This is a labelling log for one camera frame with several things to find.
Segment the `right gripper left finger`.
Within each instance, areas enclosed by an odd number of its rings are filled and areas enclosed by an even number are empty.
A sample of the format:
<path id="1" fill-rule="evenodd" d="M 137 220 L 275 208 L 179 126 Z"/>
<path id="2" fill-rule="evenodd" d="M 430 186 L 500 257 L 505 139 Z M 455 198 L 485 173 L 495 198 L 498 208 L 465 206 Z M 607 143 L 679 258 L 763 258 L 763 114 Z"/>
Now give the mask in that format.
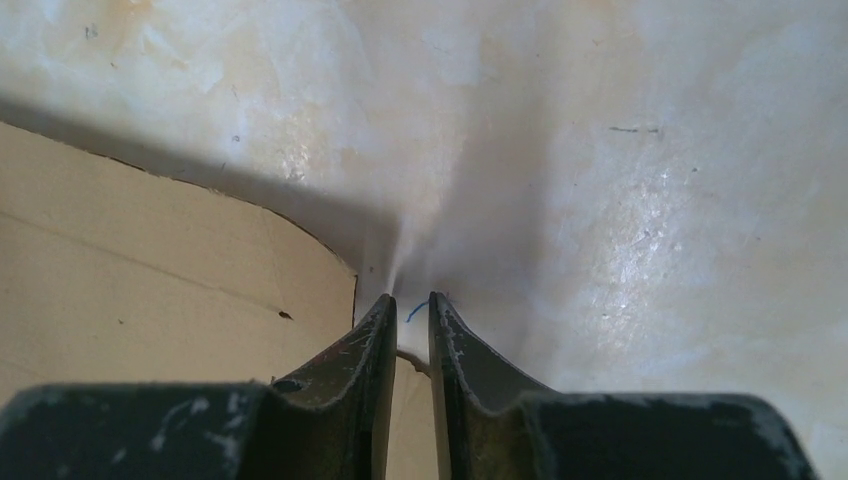
<path id="1" fill-rule="evenodd" d="M 269 383 L 58 383 L 1 412 L 5 479 L 381 479 L 397 308 Z"/>

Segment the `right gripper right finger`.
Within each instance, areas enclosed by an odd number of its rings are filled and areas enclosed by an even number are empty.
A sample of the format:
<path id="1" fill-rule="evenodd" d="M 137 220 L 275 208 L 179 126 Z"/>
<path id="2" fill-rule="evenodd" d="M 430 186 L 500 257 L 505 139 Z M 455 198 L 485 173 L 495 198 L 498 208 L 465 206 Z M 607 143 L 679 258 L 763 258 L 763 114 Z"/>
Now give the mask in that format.
<path id="1" fill-rule="evenodd" d="M 444 479 L 813 479 L 771 404 L 726 393 L 561 393 L 428 302 Z"/>

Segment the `brown cardboard box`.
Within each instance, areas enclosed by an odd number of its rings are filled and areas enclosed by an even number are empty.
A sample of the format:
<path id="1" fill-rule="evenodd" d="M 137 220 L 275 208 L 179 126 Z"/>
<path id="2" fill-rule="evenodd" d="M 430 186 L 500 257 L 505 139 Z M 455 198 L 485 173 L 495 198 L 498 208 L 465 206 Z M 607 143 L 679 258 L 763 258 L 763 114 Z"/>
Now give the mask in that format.
<path id="1" fill-rule="evenodd" d="M 354 327 L 356 274 L 264 208 L 1 128 L 1 412 L 58 383 L 269 383 Z M 437 477 L 395 361 L 381 479 Z"/>

